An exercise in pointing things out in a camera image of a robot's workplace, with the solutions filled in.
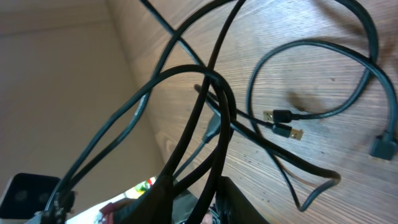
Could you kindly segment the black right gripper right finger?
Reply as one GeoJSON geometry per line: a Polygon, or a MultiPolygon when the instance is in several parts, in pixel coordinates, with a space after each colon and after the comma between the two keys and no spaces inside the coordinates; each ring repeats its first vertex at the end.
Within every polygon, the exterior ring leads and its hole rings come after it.
{"type": "Polygon", "coordinates": [[[269,224],[229,177],[218,181],[215,207],[221,223],[269,224]]]}

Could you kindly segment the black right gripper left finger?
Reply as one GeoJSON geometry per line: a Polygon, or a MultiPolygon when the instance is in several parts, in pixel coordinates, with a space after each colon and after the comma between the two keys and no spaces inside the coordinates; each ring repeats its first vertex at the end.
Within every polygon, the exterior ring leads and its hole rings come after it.
{"type": "Polygon", "coordinates": [[[138,199],[124,199],[102,208],[102,223],[154,224],[171,223],[173,210],[173,179],[159,177],[138,199]]]}

